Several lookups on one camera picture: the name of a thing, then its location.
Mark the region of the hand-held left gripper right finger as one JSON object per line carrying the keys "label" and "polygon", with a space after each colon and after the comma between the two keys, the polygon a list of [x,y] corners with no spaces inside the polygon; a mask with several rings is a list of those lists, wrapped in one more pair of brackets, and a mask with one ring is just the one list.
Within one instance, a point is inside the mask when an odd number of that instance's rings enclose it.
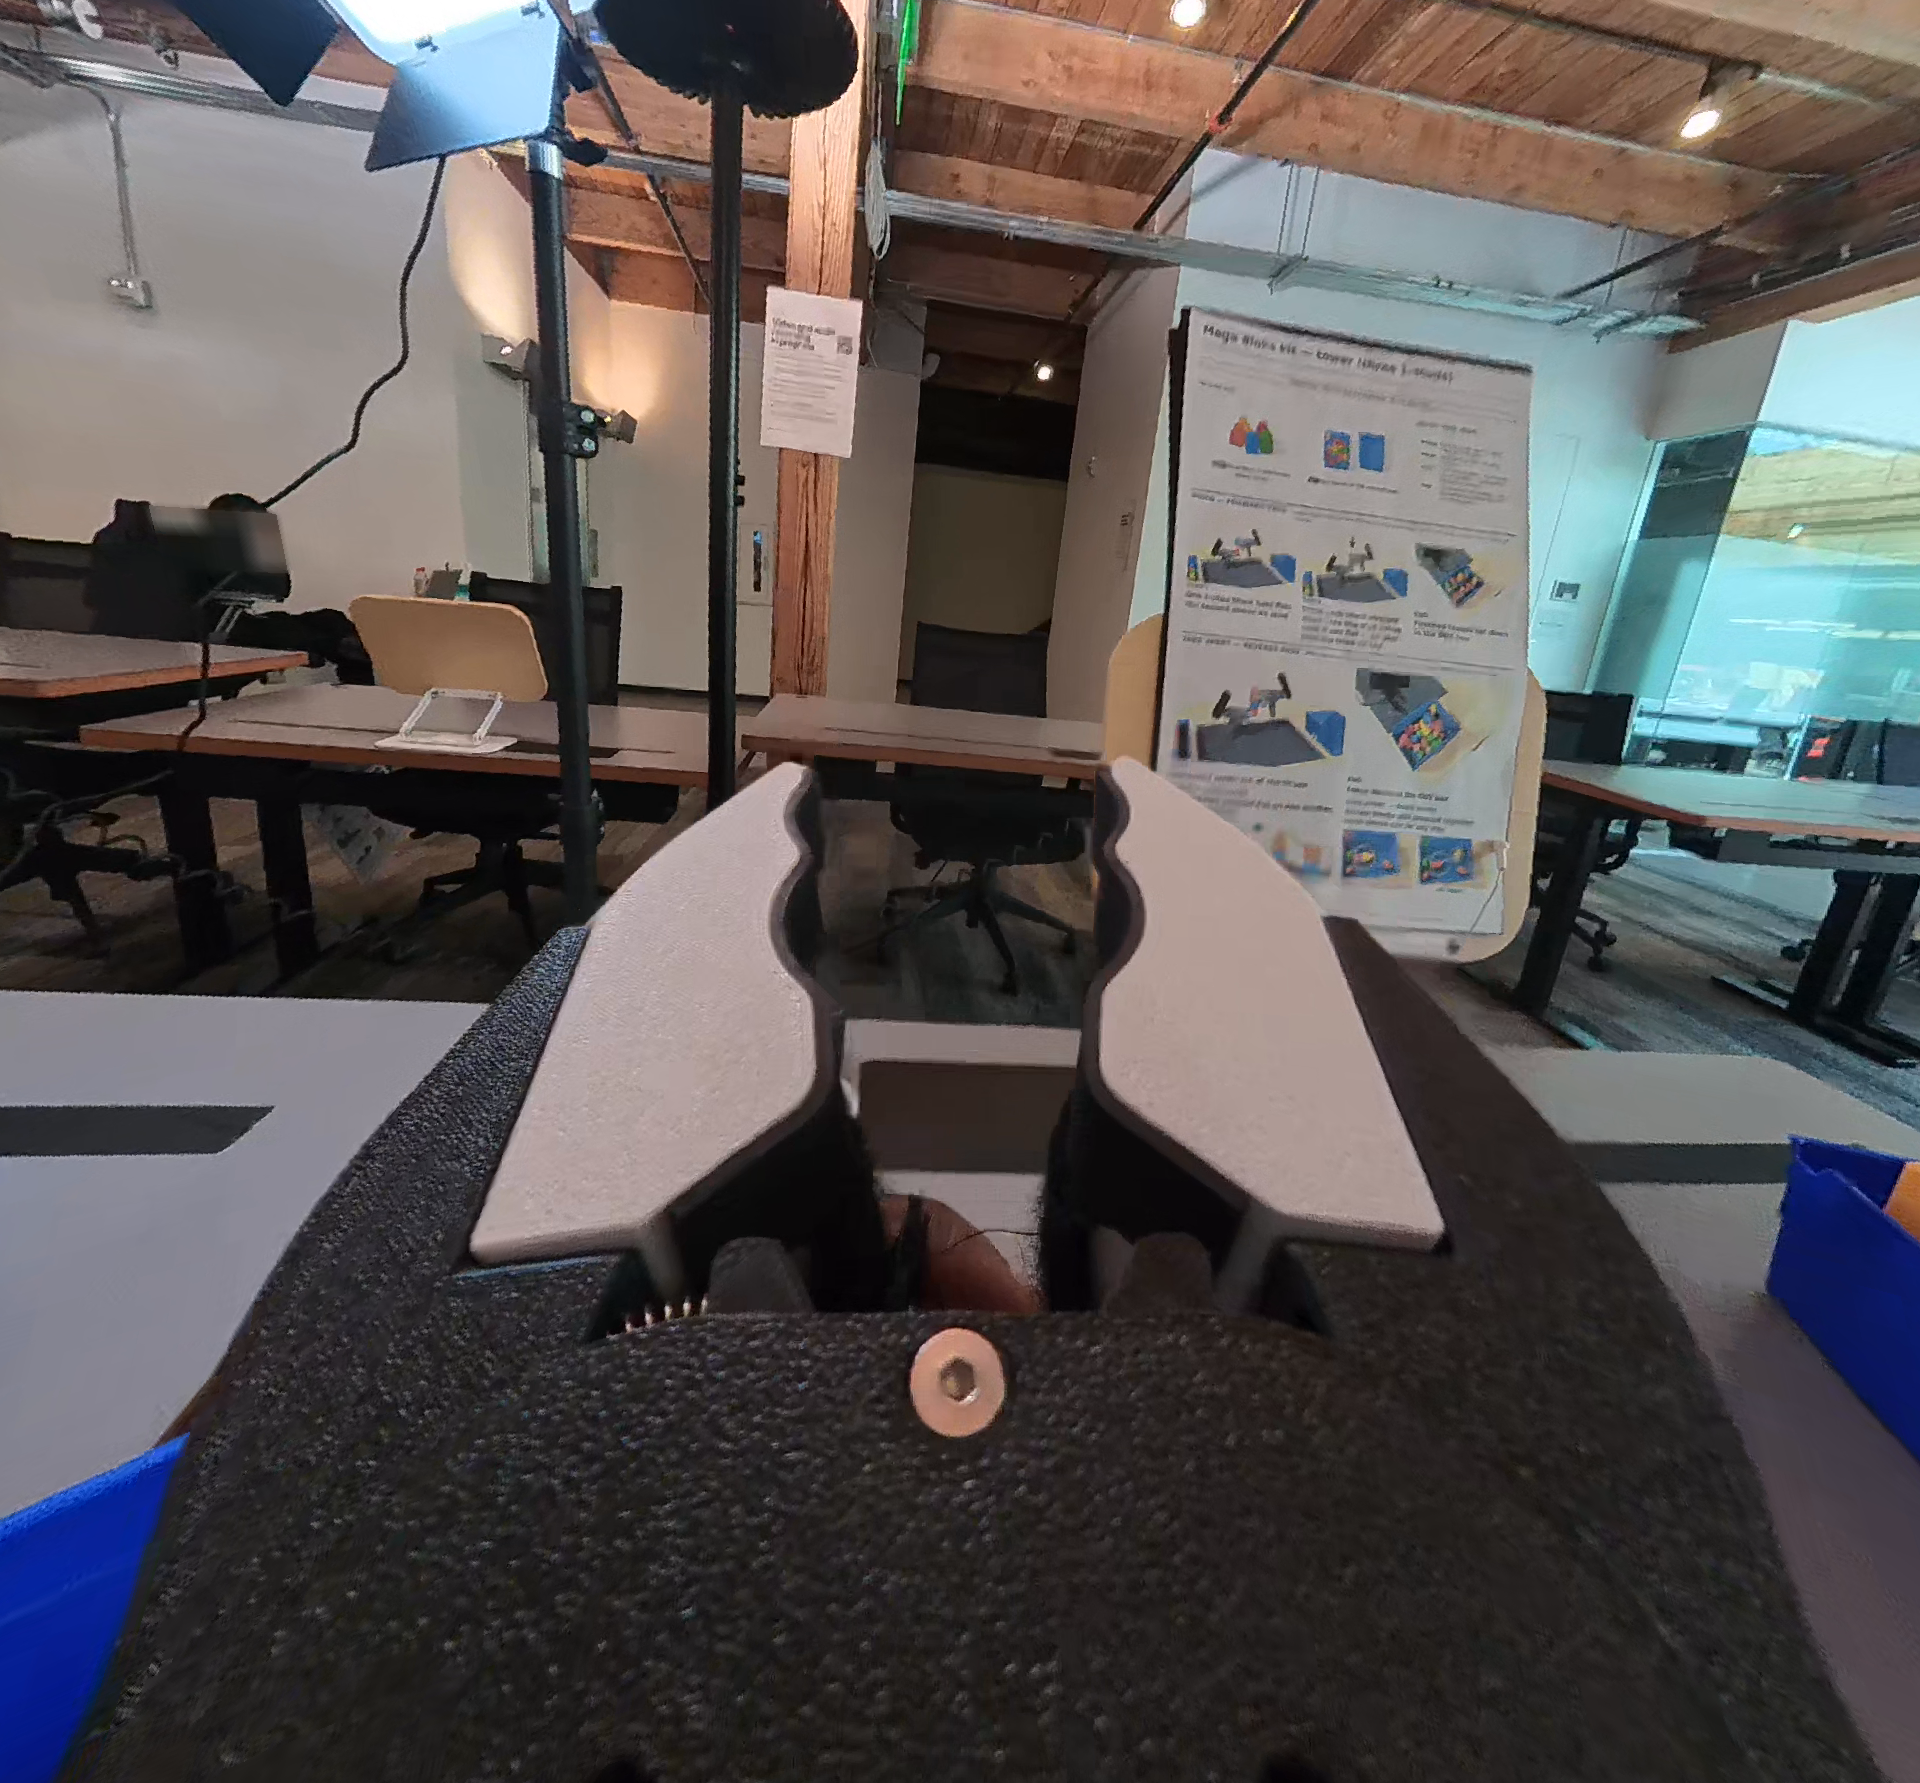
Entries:
{"label": "hand-held left gripper right finger", "polygon": [[1284,1246],[1439,1252],[1437,1197],[1309,887],[1136,760],[1099,777],[1093,852],[1072,1219],[1195,1238],[1225,1311],[1254,1306]]}

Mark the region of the black boom pole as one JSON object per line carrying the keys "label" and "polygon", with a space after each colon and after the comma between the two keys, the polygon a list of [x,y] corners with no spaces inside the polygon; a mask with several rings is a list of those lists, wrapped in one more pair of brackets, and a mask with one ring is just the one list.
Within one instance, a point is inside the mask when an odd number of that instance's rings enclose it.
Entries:
{"label": "black boom pole", "polygon": [[1164,212],[1176,187],[1182,187],[1195,165],[1202,161],[1212,147],[1227,136],[1234,126],[1237,116],[1247,104],[1251,94],[1261,86],[1261,80],[1267,73],[1279,62],[1284,50],[1296,41],[1296,37],[1309,25],[1309,19],[1325,0],[1298,0],[1298,5],[1287,13],[1279,31],[1267,41],[1261,53],[1244,69],[1234,90],[1223,102],[1223,107],[1207,117],[1204,131],[1191,142],[1187,152],[1176,161],[1172,170],[1164,177],[1164,183],[1154,191],[1137,219],[1134,222],[1136,235],[1146,235],[1154,229],[1156,216]]}

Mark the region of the instruction poster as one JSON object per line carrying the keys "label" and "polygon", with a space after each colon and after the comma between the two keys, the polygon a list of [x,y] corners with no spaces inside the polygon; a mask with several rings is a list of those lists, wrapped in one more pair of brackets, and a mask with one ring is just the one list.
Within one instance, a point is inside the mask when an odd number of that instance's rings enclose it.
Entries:
{"label": "instruction poster", "polygon": [[1401,955],[1500,949],[1533,373],[1187,309],[1154,769]]}

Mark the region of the wooden post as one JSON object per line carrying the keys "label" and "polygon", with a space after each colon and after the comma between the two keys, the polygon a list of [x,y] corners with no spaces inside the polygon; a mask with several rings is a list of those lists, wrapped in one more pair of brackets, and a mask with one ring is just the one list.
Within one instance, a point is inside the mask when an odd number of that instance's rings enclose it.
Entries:
{"label": "wooden post", "polygon": [[[794,122],[789,139],[784,288],[848,300],[865,161],[873,0],[843,0],[856,34],[856,74],[831,107]],[[827,692],[837,504],[843,460],[779,450],[779,567],[771,690]]]}

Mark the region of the wood-edged office table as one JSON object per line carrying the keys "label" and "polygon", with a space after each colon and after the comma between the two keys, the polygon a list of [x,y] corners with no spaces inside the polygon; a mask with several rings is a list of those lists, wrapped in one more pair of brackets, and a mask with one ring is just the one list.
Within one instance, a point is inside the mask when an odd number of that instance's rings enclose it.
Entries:
{"label": "wood-edged office table", "polygon": [[738,725],[769,763],[916,764],[1089,780],[1107,760],[1093,722],[779,695]]}
{"label": "wood-edged office table", "polygon": [[1711,837],[1709,859],[1723,866],[1835,876],[1835,896],[1792,985],[1714,977],[1719,991],[1877,1065],[1916,1069],[1916,1040],[1882,1025],[1887,985],[1916,924],[1915,786],[1550,760],[1543,793],[1569,802],[1571,835],[1534,913],[1520,975],[1495,989],[1514,1009],[1579,1045],[1596,1045],[1584,1027],[1550,1010],[1553,991],[1611,825],[1664,821]]}
{"label": "wood-edged office table", "polygon": [[561,823],[556,706],[508,702],[478,754],[402,738],[414,706],[411,697],[392,688],[312,685],[224,701],[205,718],[194,710],[111,718],[84,725],[79,740],[96,753],[161,760],[172,774],[169,795],[252,806],[283,982],[322,955],[304,837],[311,806],[368,809],[411,835],[476,844],[469,869],[425,886],[419,915],[398,926],[401,935],[501,894],[536,941],[531,890],[564,886],[561,861],[525,854],[531,842],[555,842]]}
{"label": "wood-edged office table", "polygon": [[[46,629],[5,629],[5,735],[83,748],[90,725],[136,715],[205,708],[208,697],[232,697],[243,685],[306,666],[300,651],[243,646],[190,646]],[[175,743],[136,745],[131,778],[167,773],[156,791],[163,852],[172,859],[177,923],[194,972],[232,954],[224,876],[208,799],[187,791],[172,769]]]}

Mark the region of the clear acrylic stand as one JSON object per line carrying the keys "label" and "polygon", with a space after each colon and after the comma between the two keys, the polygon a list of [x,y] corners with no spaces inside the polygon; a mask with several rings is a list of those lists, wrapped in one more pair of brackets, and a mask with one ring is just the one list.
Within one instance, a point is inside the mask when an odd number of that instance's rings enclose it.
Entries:
{"label": "clear acrylic stand", "polygon": [[396,734],[378,743],[418,754],[498,756],[515,745],[515,738],[498,731],[503,710],[506,698],[498,692],[438,687],[423,692]]}

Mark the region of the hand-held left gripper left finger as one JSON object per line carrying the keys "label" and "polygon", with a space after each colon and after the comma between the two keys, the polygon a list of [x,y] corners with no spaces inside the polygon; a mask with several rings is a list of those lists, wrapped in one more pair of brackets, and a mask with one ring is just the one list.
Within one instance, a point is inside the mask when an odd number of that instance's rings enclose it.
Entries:
{"label": "hand-held left gripper left finger", "polygon": [[807,973],[818,786],[781,764],[595,915],[478,1211],[482,1267],[635,1252],[668,1301],[772,1241],[848,1306],[844,1019]]}

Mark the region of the blue plastic bin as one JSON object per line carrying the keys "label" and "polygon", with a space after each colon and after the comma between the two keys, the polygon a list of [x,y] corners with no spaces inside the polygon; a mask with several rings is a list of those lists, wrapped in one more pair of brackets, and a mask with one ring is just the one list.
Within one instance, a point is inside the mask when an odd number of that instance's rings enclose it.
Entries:
{"label": "blue plastic bin", "polygon": [[1906,1159],[1792,1136],[1769,1294],[1918,1452],[1918,1242],[1883,1216]]}
{"label": "blue plastic bin", "polygon": [[110,1667],[178,1436],[2,1522],[2,1777],[52,1779]]}

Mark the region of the black light stand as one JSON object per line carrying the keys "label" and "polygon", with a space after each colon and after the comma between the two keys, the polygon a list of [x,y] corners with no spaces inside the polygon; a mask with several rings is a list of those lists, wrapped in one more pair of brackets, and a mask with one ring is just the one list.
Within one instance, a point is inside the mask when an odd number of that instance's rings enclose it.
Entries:
{"label": "black light stand", "polygon": [[588,697],[577,448],[581,429],[571,389],[571,336],[564,235],[564,107],[574,56],[558,37],[545,117],[524,145],[533,214],[533,278],[538,370],[535,377],[546,521],[546,580],[558,641],[556,740],[561,760],[561,840],[569,923],[590,923],[599,901],[602,820],[593,791]]}

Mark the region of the white paper sign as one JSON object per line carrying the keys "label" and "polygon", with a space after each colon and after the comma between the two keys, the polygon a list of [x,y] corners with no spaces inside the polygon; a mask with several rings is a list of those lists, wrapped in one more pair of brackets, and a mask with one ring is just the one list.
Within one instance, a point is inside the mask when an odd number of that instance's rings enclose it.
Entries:
{"label": "white paper sign", "polygon": [[854,446],[863,305],[772,285],[765,300],[763,448],[844,460]]}

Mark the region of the black round-topped stand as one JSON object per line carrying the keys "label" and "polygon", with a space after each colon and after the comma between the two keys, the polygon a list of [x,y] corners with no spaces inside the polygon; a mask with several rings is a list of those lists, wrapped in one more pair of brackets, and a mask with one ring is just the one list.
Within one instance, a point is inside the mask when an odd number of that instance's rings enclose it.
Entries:
{"label": "black round-topped stand", "polygon": [[823,111],[852,86],[843,0],[599,0],[616,53],[711,124],[706,809],[738,790],[738,497],[746,116]]}

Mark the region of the black office chair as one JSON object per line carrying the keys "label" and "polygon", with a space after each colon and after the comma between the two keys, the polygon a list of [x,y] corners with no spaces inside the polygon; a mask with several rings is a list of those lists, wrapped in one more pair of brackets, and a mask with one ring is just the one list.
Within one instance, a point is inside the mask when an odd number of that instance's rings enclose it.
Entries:
{"label": "black office chair", "polygon": [[[1563,692],[1548,690],[1548,719],[1544,754],[1548,763],[1621,764],[1634,722],[1636,701],[1623,692]],[[1578,823],[1578,806],[1561,791],[1548,786],[1540,793],[1533,861],[1533,901],[1543,907],[1548,882],[1557,874]],[[1599,840],[1591,876],[1613,876],[1638,846],[1643,820],[1615,817]],[[1596,973],[1609,966],[1617,946],[1611,923],[1591,909],[1575,917],[1574,939],[1587,949],[1587,968]]]}
{"label": "black office chair", "polygon": [[[1048,633],[973,633],[918,623],[909,674],[909,705],[975,715],[1044,718]],[[1066,921],[1002,887],[1015,867],[1061,866],[1080,856],[1085,821],[1066,809],[1066,793],[1038,774],[955,770],[907,763],[898,769],[889,817],[916,851],[916,866],[934,869],[929,883],[893,887],[884,898],[879,947],[915,936],[957,915],[981,928],[1000,963],[1000,991],[1017,995],[1020,972],[1005,917],[1044,926],[1075,952]]]}
{"label": "black office chair", "polygon": [[65,907],[90,955],[106,955],[102,932],[83,887],[83,876],[113,876],[152,883],[172,874],[172,859],[140,837],[111,837],[122,809],[156,795],[167,773],[131,780],[65,743],[5,735],[2,748],[2,890],[43,883]]}

